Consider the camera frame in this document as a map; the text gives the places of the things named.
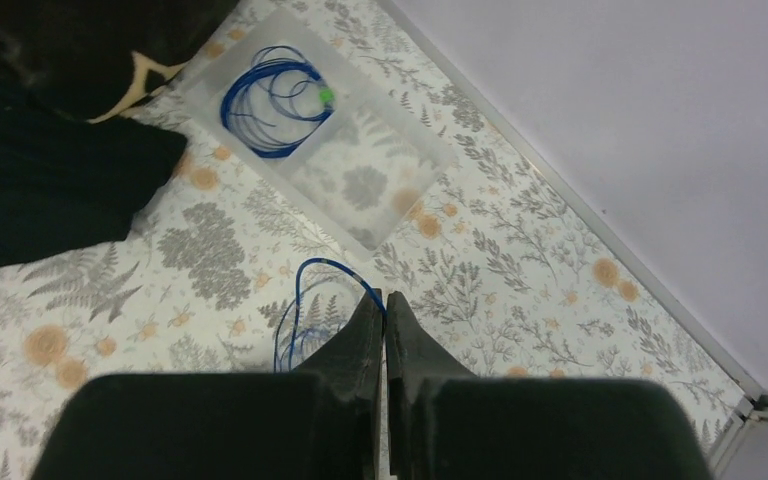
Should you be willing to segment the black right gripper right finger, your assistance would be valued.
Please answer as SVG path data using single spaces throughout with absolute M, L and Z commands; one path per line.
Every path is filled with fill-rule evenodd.
M 405 295 L 388 295 L 385 319 L 390 473 L 429 479 L 438 437 L 440 387 L 474 374 L 420 325 Z

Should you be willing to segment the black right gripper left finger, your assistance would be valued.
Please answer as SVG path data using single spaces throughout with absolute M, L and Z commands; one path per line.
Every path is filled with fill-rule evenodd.
M 369 293 L 348 322 L 294 369 L 323 387 L 310 459 L 315 479 L 376 479 L 381 441 L 385 321 Z

